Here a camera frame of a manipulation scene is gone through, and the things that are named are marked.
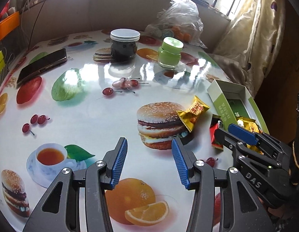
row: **dark jam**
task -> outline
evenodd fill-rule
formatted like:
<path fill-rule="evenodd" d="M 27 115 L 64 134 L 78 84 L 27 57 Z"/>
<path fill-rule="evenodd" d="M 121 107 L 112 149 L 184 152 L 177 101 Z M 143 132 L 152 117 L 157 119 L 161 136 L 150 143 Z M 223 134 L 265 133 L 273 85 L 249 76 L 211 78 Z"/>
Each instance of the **dark jam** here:
<path fill-rule="evenodd" d="M 136 57 L 137 42 L 119 42 L 112 40 L 111 56 L 119 62 L 127 61 Z"/>

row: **glass jar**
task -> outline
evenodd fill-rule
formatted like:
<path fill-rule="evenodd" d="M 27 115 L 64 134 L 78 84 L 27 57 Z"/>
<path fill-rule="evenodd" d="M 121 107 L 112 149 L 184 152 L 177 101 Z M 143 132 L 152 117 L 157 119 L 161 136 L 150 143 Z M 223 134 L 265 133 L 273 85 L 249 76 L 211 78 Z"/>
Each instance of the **glass jar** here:
<path fill-rule="evenodd" d="M 184 44 L 172 37 L 166 37 L 158 51 L 158 63 L 167 69 L 175 69 L 181 60 Z"/>
<path fill-rule="evenodd" d="M 136 57 L 140 33 L 131 29 L 117 29 L 111 32 L 111 56 L 118 62 Z"/>

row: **red candy wrapper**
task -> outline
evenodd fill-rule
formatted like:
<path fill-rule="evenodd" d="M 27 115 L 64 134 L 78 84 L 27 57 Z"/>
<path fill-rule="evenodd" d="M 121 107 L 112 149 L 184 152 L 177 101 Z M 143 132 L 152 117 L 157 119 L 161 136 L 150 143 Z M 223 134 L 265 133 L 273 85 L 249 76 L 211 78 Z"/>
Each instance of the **red candy wrapper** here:
<path fill-rule="evenodd" d="M 212 143 L 213 147 L 218 148 L 220 150 L 223 150 L 224 149 L 223 145 L 220 144 L 218 141 L 216 141 L 215 136 L 214 136 L 215 130 L 217 130 L 218 128 L 221 128 L 221 127 L 223 127 L 221 117 L 218 116 L 218 115 L 213 114 L 212 122 L 211 122 L 211 125 L 209 127 L 209 132 L 210 132 L 210 135 L 211 135 L 211 143 Z"/>

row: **green jar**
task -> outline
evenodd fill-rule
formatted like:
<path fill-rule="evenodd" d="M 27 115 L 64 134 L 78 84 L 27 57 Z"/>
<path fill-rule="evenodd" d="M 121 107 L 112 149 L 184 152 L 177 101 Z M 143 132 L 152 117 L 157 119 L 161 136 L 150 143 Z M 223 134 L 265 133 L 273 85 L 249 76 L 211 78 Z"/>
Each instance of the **green jar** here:
<path fill-rule="evenodd" d="M 158 51 L 158 63 L 168 69 L 175 69 L 181 60 L 184 44 L 172 37 L 166 37 Z"/>

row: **green box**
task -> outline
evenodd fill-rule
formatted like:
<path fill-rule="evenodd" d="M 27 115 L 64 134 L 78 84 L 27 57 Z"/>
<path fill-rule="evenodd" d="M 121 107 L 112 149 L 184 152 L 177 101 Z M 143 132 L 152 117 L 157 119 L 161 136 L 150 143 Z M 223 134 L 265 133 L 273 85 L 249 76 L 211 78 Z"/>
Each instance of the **green box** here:
<path fill-rule="evenodd" d="M 255 119 L 262 131 L 269 134 L 260 110 L 245 86 L 214 80 L 207 91 L 225 130 L 229 124 L 237 124 L 236 117 L 243 116 Z"/>

